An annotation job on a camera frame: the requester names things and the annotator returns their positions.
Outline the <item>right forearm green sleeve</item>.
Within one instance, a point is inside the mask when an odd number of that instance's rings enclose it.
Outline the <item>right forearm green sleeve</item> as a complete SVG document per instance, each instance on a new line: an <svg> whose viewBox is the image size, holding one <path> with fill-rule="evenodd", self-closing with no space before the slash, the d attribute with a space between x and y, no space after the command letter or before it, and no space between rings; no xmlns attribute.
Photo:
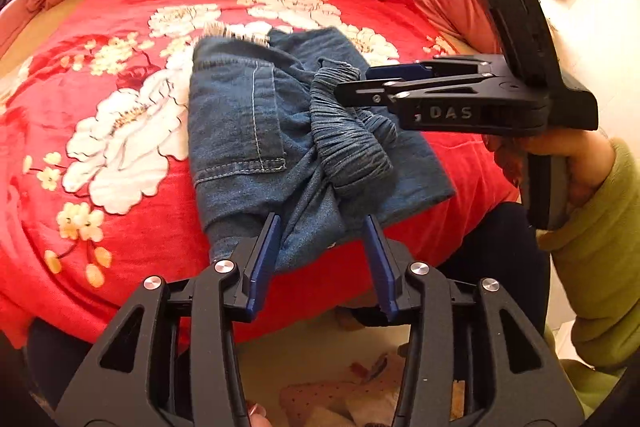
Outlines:
<svg viewBox="0 0 640 427"><path fill-rule="evenodd" d="M623 140L612 146L602 186L539 238L576 314L577 353L597 367L621 366L639 348L639 167Z"/></svg>

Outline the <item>person's right hand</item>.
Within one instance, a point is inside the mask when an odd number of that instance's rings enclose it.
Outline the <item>person's right hand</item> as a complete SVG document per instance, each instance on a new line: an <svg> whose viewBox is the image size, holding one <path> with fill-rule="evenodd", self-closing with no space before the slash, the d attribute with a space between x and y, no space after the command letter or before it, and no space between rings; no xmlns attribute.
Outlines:
<svg viewBox="0 0 640 427"><path fill-rule="evenodd" d="M585 205L592 198L611 173L616 158L608 137L597 130L554 128L533 137L484 135L483 141L503 176L516 188L524 178L527 153L565 158L570 207Z"/></svg>

